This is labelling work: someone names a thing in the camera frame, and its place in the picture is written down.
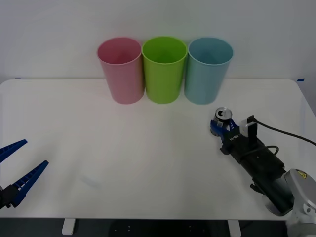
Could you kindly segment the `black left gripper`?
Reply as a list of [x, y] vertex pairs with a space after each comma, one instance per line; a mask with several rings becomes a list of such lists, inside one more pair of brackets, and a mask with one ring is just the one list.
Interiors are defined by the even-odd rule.
[[[0, 148], [0, 163], [2, 163], [5, 159], [7, 159], [25, 144], [27, 144], [27, 140], [23, 139]], [[48, 164], [49, 162], [45, 160], [25, 176], [17, 180], [15, 183], [7, 186], [5, 189], [0, 186], [0, 209], [5, 206], [7, 208], [10, 208], [11, 206], [17, 207], [26, 197], [27, 192], [43, 173]]]

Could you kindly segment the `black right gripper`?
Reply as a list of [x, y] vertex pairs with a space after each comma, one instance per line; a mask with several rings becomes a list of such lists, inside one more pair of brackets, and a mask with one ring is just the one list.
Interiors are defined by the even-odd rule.
[[222, 141], [221, 151], [231, 155], [252, 178], [280, 178], [284, 173], [284, 163], [259, 139], [255, 143], [240, 134], [240, 128], [234, 120], [211, 120], [210, 132]]

